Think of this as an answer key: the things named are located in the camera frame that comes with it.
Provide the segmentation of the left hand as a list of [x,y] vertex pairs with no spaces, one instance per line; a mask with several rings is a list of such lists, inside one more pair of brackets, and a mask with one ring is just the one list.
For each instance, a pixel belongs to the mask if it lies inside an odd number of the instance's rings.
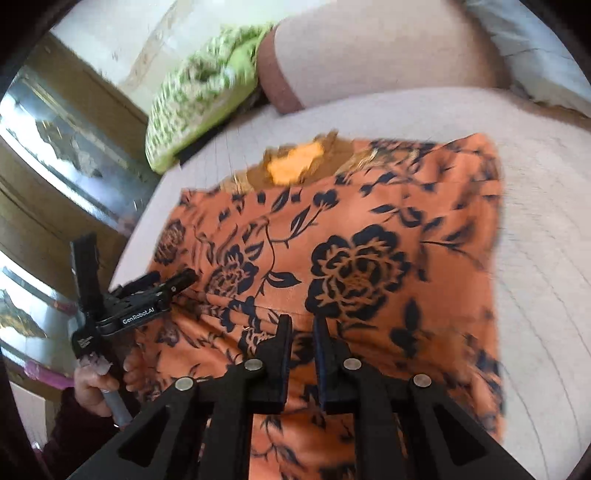
[[[123,382],[128,392],[140,392],[145,387],[148,367],[141,351],[133,348],[123,362]],[[112,416],[103,392],[116,391],[120,383],[110,374],[99,375],[90,365],[78,366],[74,372],[74,397],[88,412],[99,417]]]

